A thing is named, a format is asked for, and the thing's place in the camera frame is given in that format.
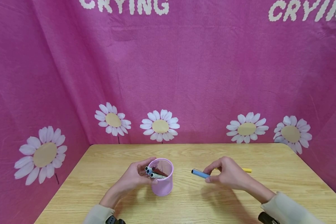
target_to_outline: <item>sleeve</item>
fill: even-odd
[[[262,204],[261,208],[281,224],[323,224],[303,206],[281,192]]]
[[[95,205],[87,214],[83,224],[105,224],[106,220],[113,214],[113,209]]]

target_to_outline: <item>black watch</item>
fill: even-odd
[[[106,224],[126,224],[122,219],[117,220],[116,217],[111,215],[107,220]]]

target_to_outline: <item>blue pen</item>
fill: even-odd
[[[196,170],[196,169],[192,169],[192,174],[197,175],[199,177],[203,177],[204,179],[206,179],[207,177],[210,177],[209,174],[203,173],[203,172],[201,172],[199,170]]]

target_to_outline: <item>yellow marker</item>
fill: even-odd
[[[247,173],[251,173],[253,170],[249,169],[249,168],[242,168],[245,172]]]

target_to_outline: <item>pink pen holder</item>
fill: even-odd
[[[158,158],[153,160],[148,167],[150,168],[158,168],[163,173],[167,174],[168,177],[165,179],[157,179],[158,184],[152,184],[152,191],[157,196],[166,196],[168,195],[173,189],[173,164],[171,161]]]

